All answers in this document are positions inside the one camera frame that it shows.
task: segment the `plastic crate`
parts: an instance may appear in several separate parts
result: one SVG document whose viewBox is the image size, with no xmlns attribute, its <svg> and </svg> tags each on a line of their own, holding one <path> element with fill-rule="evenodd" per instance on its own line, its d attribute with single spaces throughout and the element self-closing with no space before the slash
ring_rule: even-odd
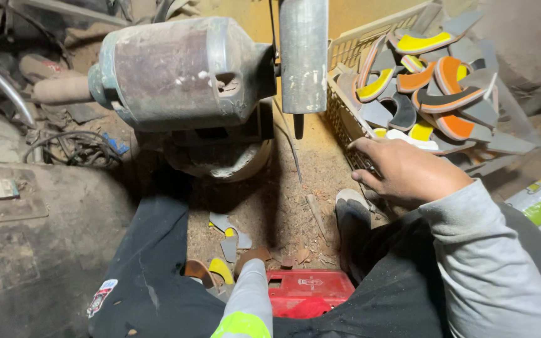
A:
<svg viewBox="0 0 541 338">
<path fill-rule="evenodd" d="M 433 35 L 440 32 L 440 23 L 444 18 L 447 18 L 447 13 L 442 4 L 439 1 L 428 1 L 342 33 L 329 44 L 327 55 L 329 73 L 338 63 L 356 67 L 361 51 L 389 31 L 408 28 L 420 34 Z M 343 99 L 346 96 L 331 75 L 327 76 L 327 83 L 327 118 L 333 126 L 337 139 L 345 149 L 353 139 L 357 138 L 351 138 L 349 135 L 364 136 L 372 130 L 372 127 L 358 114 L 349 100 Z M 497 80 L 497 86 L 500 104 L 505 114 L 510 117 L 508 124 L 510 128 L 502 129 L 502 131 L 541 146 L 541 136 L 500 78 Z M 356 151 L 346 151 L 345 155 L 352 169 L 368 169 L 372 165 L 366 156 Z M 480 166 L 469 168 L 467 173 L 471 176 L 484 176 L 512 163 L 517 158 L 517 155 L 496 157 Z"/>
</svg>

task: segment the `orange foam piece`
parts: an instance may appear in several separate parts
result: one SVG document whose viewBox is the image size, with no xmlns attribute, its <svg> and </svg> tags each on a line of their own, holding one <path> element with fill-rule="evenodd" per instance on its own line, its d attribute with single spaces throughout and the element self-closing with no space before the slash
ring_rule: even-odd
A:
<svg viewBox="0 0 541 338">
<path fill-rule="evenodd" d="M 453 112 L 440 114 L 436 119 L 440 130 L 455 140 L 466 140 L 471 135 L 475 123 L 459 119 Z"/>
<path fill-rule="evenodd" d="M 398 91 L 401 93 L 412 93 L 419 88 L 425 87 L 431 81 L 435 65 L 436 62 L 430 62 L 424 71 L 417 74 L 399 74 L 396 79 Z"/>
<path fill-rule="evenodd" d="M 457 75 L 461 61 L 453 57 L 443 57 L 438 60 L 435 68 L 435 81 L 440 86 L 444 95 L 452 95 L 461 92 Z"/>
</svg>

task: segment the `metal cylinder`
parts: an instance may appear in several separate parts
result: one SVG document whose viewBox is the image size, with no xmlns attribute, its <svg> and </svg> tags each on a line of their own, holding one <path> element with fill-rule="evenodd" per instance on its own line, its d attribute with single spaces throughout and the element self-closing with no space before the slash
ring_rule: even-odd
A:
<svg viewBox="0 0 541 338">
<path fill-rule="evenodd" d="M 279 36 L 283 112 L 327 110 L 329 0 L 281 0 Z"/>
<path fill-rule="evenodd" d="M 35 84 L 33 99 L 47 105 L 69 105 L 94 101 L 89 91 L 87 77 L 84 75 L 39 81 Z"/>
</svg>

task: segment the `hand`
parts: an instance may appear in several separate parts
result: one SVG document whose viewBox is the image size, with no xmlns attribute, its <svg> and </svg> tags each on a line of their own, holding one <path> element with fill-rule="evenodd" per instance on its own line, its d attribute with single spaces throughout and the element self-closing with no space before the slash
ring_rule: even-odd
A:
<svg viewBox="0 0 541 338">
<path fill-rule="evenodd" d="M 352 179 L 366 184 L 381 197 L 418 207 L 439 200 L 473 180 L 461 169 L 403 140 L 361 137 L 348 149 L 368 156 L 375 173 L 355 170 Z"/>
</svg>

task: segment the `black wire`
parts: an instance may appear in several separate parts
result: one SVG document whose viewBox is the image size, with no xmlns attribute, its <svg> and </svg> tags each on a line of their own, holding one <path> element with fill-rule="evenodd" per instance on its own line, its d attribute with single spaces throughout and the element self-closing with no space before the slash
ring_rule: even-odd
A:
<svg viewBox="0 0 541 338">
<path fill-rule="evenodd" d="M 76 150 L 73 153 L 68 154 L 67 150 L 63 149 L 66 159 L 57 157 L 48 148 L 49 143 L 54 139 L 57 139 L 60 144 L 62 144 L 62 142 L 65 140 L 74 139 Z M 28 163 L 28 156 L 32 154 L 32 152 L 38 147 L 43 147 L 43 151 L 47 153 L 52 160 L 64 163 L 66 165 L 92 166 L 98 158 L 101 158 L 102 155 L 105 157 L 105 161 L 102 165 L 103 167 L 109 167 L 114 161 L 121 163 L 120 154 L 116 151 L 112 144 L 110 144 L 105 137 L 91 131 L 61 132 L 36 142 L 31 145 L 26 154 L 24 154 L 22 157 L 22 162 Z M 87 157 L 87 161 L 82 162 L 80 160 L 80 156 Z"/>
<path fill-rule="evenodd" d="M 69 69 L 74 69 L 74 66 L 72 65 L 72 61 L 71 61 L 70 52 L 66 49 L 64 44 L 62 42 L 60 42 L 58 40 L 58 38 L 53 33 L 48 31 L 48 29 L 45 28 L 45 26 L 41 25 L 41 23 L 39 21 L 36 21 L 35 19 L 31 18 L 30 16 L 28 16 L 28 15 L 24 14 L 23 12 L 21 12 L 21 11 L 15 9 L 14 7 L 10 6 L 9 4 L 7 4 L 7 0 L 5 0 L 4 3 L 0 3 L 0 8 L 4 8 L 5 10 L 14 12 L 14 14 L 18 15 L 22 19 L 25 19 L 28 23 L 30 23 L 35 28 L 37 28 L 37 30 L 42 35 L 44 35 L 49 40 L 50 43 L 55 44 L 62 51 L 62 58 L 64 59 L 64 61 L 68 65 L 68 68 Z"/>
</svg>

